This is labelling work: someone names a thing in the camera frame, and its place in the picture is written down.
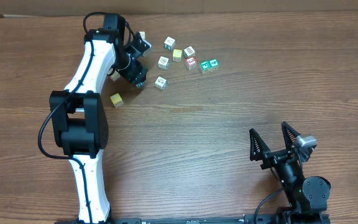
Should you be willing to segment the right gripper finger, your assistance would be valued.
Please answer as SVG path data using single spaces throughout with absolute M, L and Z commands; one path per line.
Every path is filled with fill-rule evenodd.
M 282 122 L 281 123 L 281 128 L 282 128 L 282 133 L 283 133 L 283 138 L 284 138 L 284 143 L 285 143 L 285 147 L 287 149 L 290 149 L 291 146 L 293 145 L 293 143 L 295 142 L 295 139 L 300 136 L 300 133 L 298 133 L 297 131 L 295 131 L 287 122 Z
M 250 160 L 260 161 L 267 158 L 267 154 L 271 153 L 270 148 L 266 145 L 255 129 L 249 130 L 250 135 Z

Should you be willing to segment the plain white wooden block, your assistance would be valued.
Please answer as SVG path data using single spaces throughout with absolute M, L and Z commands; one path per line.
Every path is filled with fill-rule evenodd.
M 114 72 L 114 73 L 112 73 L 111 76 L 110 76 L 111 80 L 114 81 L 114 82 L 115 82 L 116 80 L 118 80 L 120 77 L 121 77 L 121 75 L 120 75 L 118 72 Z

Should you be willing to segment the white block blue letter side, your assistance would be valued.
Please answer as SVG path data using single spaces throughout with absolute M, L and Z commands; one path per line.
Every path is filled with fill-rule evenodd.
M 140 83 L 137 84 L 138 88 L 142 88 L 143 86 L 144 86 L 144 82 L 140 82 Z

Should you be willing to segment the yellow topped wooden block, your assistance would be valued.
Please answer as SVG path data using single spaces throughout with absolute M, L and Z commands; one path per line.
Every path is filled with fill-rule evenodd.
M 120 94 L 118 94 L 118 93 L 110 96 L 110 100 L 112 101 L 112 103 L 115 107 L 118 107 L 118 106 L 121 106 L 124 104 Z

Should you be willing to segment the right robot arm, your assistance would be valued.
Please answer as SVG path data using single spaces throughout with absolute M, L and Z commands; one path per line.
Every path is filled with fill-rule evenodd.
M 329 223 L 327 200 L 331 183 L 321 176 L 305 177 L 303 164 L 317 146 L 312 135 L 302 135 L 287 122 L 281 123 L 285 148 L 272 152 L 255 129 L 249 130 L 250 160 L 261 161 L 262 170 L 268 169 L 280 182 L 281 188 L 265 197 L 255 209 L 253 223 L 261 223 L 259 211 L 274 196 L 284 193 L 287 207 L 280 207 L 266 223 Z

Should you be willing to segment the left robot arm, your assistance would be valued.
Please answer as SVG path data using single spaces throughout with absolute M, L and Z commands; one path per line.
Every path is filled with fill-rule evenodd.
M 63 149 L 74 172 L 80 211 L 74 223 L 112 223 L 111 206 L 104 188 L 102 157 L 109 126 L 101 99 L 107 77 L 117 72 L 142 88 L 148 72 L 138 60 L 151 44 L 119 14 L 103 13 L 103 26 L 86 29 L 85 51 L 70 83 L 51 92 L 50 114 L 56 145 Z

